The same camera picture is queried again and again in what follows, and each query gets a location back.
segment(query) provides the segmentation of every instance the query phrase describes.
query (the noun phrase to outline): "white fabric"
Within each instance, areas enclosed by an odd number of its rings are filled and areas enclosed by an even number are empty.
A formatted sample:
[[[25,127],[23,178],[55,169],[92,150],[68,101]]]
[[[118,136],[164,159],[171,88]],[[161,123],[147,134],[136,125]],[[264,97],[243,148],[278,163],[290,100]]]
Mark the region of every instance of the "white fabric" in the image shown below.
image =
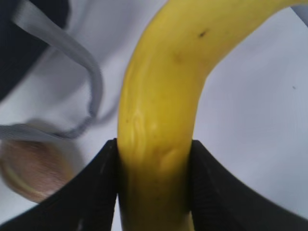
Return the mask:
[[[101,64],[106,99],[117,100],[143,29],[165,0],[91,0],[76,39]],[[86,115],[86,71],[60,53],[38,65],[0,104],[0,124],[33,118],[70,128]],[[209,76],[194,138],[233,174],[270,200],[308,218],[308,30],[285,9],[242,42]],[[66,153],[77,171],[116,137],[116,115]],[[0,222],[34,204],[0,181]],[[114,231],[120,231],[118,209]]]

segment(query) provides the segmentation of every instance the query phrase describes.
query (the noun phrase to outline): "dark fabric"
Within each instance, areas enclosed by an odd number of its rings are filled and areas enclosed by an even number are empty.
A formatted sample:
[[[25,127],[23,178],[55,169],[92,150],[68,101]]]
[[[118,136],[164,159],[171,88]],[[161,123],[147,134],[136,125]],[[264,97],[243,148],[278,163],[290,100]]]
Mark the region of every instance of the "dark fabric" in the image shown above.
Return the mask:
[[[275,205],[228,172],[199,142],[190,154],[195,231],[307,231],[308,221]]]
[[[117,195],[116,140],[60,191],[0,231],[110,231]]]
[[[31,0],[63,28],[69,14],[68,0]],[[0,0],[0,101],[20,82],[47,44],[11,22],[19,0]]]

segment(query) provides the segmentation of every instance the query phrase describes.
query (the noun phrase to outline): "black plastic jaw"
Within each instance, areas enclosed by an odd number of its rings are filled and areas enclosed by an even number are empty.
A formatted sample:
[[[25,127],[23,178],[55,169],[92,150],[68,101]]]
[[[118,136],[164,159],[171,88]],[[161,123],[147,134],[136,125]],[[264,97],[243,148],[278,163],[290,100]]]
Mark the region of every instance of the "black plastic jaw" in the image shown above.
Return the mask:
[[[265,199],[229,173],[199,142],[190,154],[195,231],[307,231],[308,221]],[[0,231],[110,231],[118,192],[116,139],[73,180]]]

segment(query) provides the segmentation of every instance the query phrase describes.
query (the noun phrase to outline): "yellow banana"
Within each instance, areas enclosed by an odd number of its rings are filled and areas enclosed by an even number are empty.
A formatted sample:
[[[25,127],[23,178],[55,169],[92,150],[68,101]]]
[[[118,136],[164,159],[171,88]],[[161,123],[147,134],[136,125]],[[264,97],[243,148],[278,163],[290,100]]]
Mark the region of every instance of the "yellow banana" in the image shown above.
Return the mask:
[[[206,76],[277,11],[308,0],[169,0],[144,31],[122,88],[124,231],[192,231],[187,164]]]

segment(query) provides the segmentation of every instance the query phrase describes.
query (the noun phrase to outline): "brown spot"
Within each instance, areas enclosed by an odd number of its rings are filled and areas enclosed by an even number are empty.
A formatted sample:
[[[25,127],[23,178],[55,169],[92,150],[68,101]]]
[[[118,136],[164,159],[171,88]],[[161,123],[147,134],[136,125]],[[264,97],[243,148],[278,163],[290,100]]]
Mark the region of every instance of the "brown spot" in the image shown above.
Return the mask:
[[[182,54],[179,53],[179,52],[175,52],[175,53],[173,54],[173,59],[174,59],[174,61],[175,61],[176,63],[179,63],[179,64],[181,64],[181,63],[183,62],[183,56],[182,56]]]
[[[205,31],[203,31],[203,32],[201,32],[200,34],[199,34],[199,38],[203,38],[204,37],[204,35],[206,35],[207,33],[208,33],[208,29],[206,29]]]

